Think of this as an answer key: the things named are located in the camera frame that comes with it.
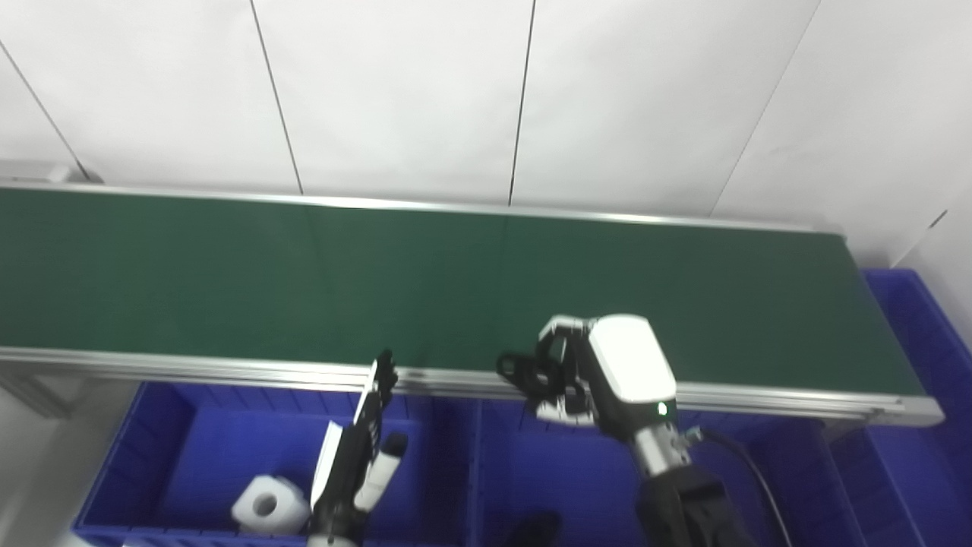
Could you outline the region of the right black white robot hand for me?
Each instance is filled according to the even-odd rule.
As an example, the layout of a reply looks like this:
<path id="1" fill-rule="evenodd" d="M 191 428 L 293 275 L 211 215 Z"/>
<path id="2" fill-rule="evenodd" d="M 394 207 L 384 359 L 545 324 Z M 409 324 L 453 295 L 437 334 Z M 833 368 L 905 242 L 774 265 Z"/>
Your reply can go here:
<path id="1" fill-rule="evenodd" d="M 676 378 L 647 318 L 552 316 L 539 333 L 537 356 L 548 356 L 556 340 L 563 351 L 549 378 L 561 382 L 532 405 L 538 419 L 596 426 L 625 443 L 642 430 L 676 422 Z"/>

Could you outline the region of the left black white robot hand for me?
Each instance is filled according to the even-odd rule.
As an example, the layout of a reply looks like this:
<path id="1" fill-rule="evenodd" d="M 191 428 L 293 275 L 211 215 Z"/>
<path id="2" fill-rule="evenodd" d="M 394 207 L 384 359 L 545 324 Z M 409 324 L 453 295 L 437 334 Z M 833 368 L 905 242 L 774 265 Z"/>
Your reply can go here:
<path id="1" fill-rule="evenodd" d="M 350 423 L 327 423 L 311 488 L 307 545 L 364 543 L 369 516 L 409 449 L 406 433 L 382 432 L 396 382 L 393 354 L 385 349 L 369 369 Z"/>

